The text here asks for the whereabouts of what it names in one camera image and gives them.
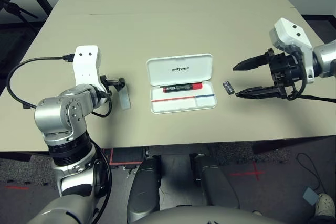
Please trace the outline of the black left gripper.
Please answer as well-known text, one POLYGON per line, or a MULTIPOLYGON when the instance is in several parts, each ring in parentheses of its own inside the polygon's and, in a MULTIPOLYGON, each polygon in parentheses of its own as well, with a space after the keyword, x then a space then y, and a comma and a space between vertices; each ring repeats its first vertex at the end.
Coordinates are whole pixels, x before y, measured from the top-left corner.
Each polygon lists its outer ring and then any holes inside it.
POLYGON ((125 87, 125 79, 124 78, 109 80, 109 79, 107 79, 106 75, 101 75, 100 76, 100 81, 106 89, 106 94, 108 94, 109 96, 112 96, 112 91, 111 91, 110 87, 114 87, 116 92, 121 91, 125 87))

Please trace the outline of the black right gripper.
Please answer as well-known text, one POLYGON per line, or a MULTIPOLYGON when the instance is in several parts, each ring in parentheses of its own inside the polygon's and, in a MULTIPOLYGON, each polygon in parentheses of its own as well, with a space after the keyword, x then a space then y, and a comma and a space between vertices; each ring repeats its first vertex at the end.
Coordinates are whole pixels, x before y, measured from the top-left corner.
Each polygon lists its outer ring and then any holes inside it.
POLYGON ((253 87, 239 91, 235 96, 245 99, 299 98, 306 87, 306 71, 302 54, 294 51, 289 55, 275 54, 272 48, 266 53, 241 61, 233 71, 248 71, 269 64, 275 86, 253 87))

